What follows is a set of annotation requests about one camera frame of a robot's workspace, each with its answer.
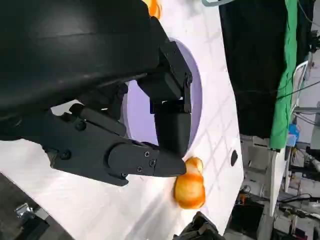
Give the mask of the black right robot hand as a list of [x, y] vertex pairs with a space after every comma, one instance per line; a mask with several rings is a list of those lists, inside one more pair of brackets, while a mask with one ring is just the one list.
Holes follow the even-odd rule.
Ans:
[[179, 235], [173, 235], [172, 240], [225, 240], [225, 238], [219, 234], [215, 224], [198, 211]]

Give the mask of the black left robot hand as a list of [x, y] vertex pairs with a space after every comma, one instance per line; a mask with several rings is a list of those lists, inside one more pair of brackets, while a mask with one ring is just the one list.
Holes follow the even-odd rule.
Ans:
[[[157, 144], [127, 138], [120, 122], [132, 80], [149, 97]], [[53, 169], [116, 186], [184, 175], [192, 81], [141, 0], [0, 3], [0, 138], [41, 145]]]

